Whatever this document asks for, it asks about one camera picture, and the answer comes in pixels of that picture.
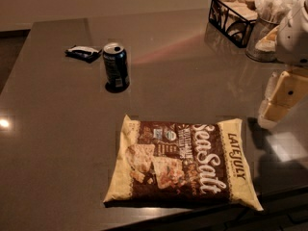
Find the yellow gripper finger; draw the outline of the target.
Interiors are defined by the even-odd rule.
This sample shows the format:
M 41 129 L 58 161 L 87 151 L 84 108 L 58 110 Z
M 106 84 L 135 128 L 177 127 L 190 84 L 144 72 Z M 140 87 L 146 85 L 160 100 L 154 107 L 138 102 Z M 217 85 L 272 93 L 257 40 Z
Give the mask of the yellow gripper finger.
M 308 68 L 288 66 L 271 74 L 258 112 L 258 124 L 273 128 L 289 110 L 308 95 Z

